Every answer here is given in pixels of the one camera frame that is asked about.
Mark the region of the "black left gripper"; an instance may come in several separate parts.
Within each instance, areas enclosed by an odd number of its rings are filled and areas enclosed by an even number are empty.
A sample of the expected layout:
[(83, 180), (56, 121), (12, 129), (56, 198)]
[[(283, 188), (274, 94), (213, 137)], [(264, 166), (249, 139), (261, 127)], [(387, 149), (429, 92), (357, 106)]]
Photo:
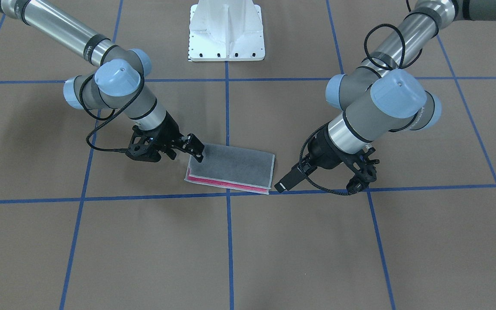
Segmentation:
[[(306, 164), (310, 171), (314, 171), (319, 167), (331, 170), (343, 163), (347, 157), (347, 153), (341, 151), (333, 143), (327, 126), (319, 127), (316, 133), (309, 138), (307, 150)], [(290, 191), (305, 180), (307, 176), (308, 174), (303, 169), (294, 166), (289, 173), (274, 184), (274, 188), (279, 193)]]

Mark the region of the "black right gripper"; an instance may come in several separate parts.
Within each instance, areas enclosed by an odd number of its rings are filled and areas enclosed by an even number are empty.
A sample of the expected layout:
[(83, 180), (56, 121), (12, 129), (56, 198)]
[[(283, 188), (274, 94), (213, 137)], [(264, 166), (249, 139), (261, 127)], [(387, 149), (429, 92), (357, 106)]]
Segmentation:
[(163, 122), (157, 128), (143, 131), (143, 134), (144, 144), (158, 146), (161, 153), (166, 154), (171, 160), (175, 160), (177, 157), (174, 149), (191, 155), (198, 163), (204, 159), (205, 146), (203, 143), (193, 133), (189, 133), (187, 136), (181, 134), (177, 122), (169, 112), (166, 113)]

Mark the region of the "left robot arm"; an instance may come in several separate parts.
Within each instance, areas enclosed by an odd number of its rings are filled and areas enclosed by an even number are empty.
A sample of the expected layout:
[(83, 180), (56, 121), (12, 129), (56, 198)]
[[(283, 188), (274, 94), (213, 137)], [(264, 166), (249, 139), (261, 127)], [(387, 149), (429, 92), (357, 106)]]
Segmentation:
[(496, 21), (496, 0), (419, 0), (399, 26), (380, 24), (392, 33), (370, 52), (351, 74), (332, 77), (325, 99), (339, 116), (320, 126), (302, 145), (298, 162), (274, 188), (282, 193), (319, 167), (344, 164), (353, 172), (345, 192), (311, 184), (324, 192), (353, 195), (376, 181), (378, 160), (370, 159), (371, 143), (386, 132), (419, 131), (433, 126), (442, 113), (441, 101), (406, 71), (425, 44), (457, 20)]

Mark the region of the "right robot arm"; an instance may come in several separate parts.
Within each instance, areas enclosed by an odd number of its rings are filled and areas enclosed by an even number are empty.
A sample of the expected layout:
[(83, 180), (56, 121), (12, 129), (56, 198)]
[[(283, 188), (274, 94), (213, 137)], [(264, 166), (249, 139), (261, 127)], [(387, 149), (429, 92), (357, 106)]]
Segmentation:
[[(158, 162), (162, 154), (175, 159), (177, 151), (203, 160), (203, 143), (192, 133), (183, 135), (146, 86), (152, 63), (144, 51), (123, 49), (46, 0), (0, 0), (0, 13), (40, 30), (96, 67), (88, 76), (68, 79), (63, 87), (70, 106), (99, 121), (85, 139), (91, 149), (122, 153), (135, 161)], [(134, 122), (128, 147), (94, 145), (92, 137), (119, 115)]]

